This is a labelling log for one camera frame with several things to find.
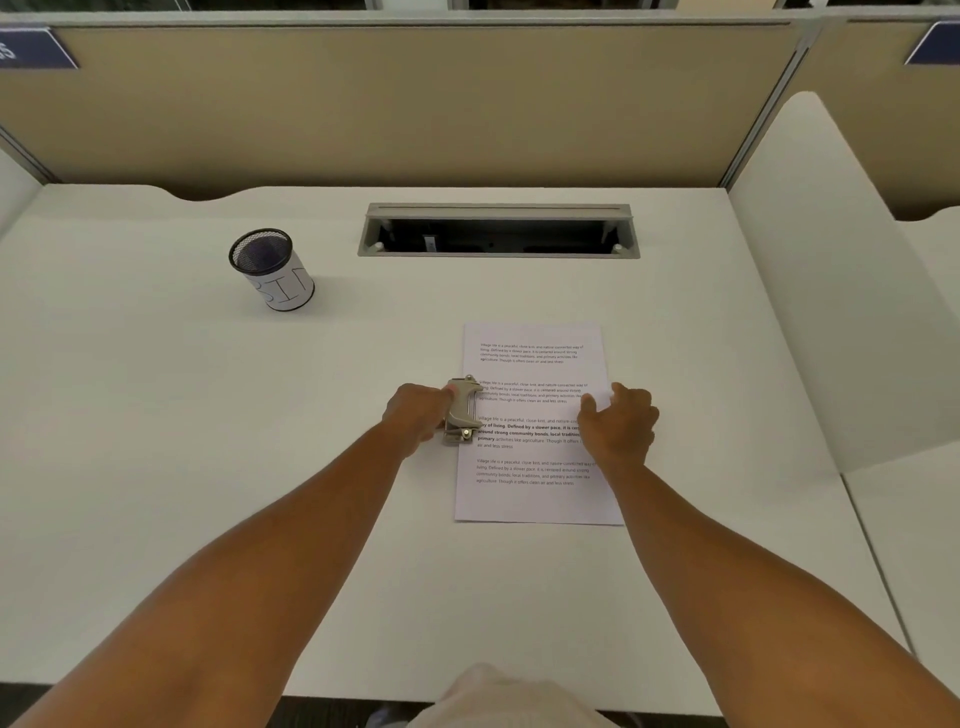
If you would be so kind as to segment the person's left hand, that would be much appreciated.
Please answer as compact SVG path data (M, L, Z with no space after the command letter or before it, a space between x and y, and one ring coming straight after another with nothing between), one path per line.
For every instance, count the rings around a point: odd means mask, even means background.
M410 453L434 437L441 415L440 389L404 383L387 403L381 422L387 431L402 440Z

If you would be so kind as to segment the person's right hand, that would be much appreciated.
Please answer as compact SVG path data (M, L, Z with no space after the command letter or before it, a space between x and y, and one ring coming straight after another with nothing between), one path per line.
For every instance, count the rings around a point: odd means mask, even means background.
M654 428L660 411L645 389L611 384L608 405L600 408L598 432L594 439L582 439L586 452L601 471L620 466L641 467L655 440Z

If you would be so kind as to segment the grey metal hole punch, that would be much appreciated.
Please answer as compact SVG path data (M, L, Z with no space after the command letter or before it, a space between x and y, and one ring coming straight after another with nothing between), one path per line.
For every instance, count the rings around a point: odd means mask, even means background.
M484 387L471 374L452 378L447 384L456 386L457 396L447 417L447 433L452 436L454 443L446 444L459 446L471 443L484 427L475 411L476 396L483 392Z

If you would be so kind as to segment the white printed paper sheet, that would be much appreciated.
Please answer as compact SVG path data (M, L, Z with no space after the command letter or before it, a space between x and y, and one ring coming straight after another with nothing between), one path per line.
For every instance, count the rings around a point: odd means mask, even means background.
M482 426L459 446L454 519L622 527L578 424L583 394L610 403L600 325L468 322L462 354Z

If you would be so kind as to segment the person's right forearm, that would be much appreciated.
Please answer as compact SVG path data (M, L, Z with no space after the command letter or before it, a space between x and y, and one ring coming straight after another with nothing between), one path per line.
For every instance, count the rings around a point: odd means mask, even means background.
M960 728L960 698L835 589L703 514L638 456L597 463L729 728Z

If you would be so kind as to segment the person's left forearm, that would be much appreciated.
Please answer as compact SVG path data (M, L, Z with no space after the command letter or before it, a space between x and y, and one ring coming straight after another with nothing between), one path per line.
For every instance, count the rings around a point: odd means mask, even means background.
M10 728L265 728L438 421L384 417L211 541Z

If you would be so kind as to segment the black mesh cup white label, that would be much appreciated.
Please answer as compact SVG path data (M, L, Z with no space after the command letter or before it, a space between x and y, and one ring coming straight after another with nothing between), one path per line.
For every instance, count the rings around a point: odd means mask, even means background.
M316 283L285 231L263 227L243 234L232 243L230 266L245 277L270 310L289 312L309 303Z

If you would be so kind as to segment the white side divider panel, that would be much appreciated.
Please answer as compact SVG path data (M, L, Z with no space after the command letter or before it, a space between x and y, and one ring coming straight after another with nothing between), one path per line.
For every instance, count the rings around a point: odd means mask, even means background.
M839 470L960 440L960 316L818 95L728 197Z

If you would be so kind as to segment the person's beige trousers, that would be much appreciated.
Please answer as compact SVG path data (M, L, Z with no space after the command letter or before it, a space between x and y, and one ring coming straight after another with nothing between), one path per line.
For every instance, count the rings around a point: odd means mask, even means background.
M485 662L462 672L407 728L619 728L552 681L513 677Z

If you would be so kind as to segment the beige partition panel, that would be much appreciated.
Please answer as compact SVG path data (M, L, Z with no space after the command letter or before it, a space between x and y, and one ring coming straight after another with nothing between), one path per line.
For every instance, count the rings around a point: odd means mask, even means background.
M906 63L935 22L960 22L960 6L829 6L799 17L816 35L771 116L811 91L896 218L960 206L960 66Z
M775 12L6 13L77 64L0 70L43 183L720 187L801 42Z

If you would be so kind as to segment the blue partition sign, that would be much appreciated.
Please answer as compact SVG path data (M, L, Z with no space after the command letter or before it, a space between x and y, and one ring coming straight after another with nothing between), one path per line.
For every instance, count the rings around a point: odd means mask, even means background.
M0 69L79 69L78 61L49 27L0 26Z
M907 67L960 67L960 20L933 23L906 56Z

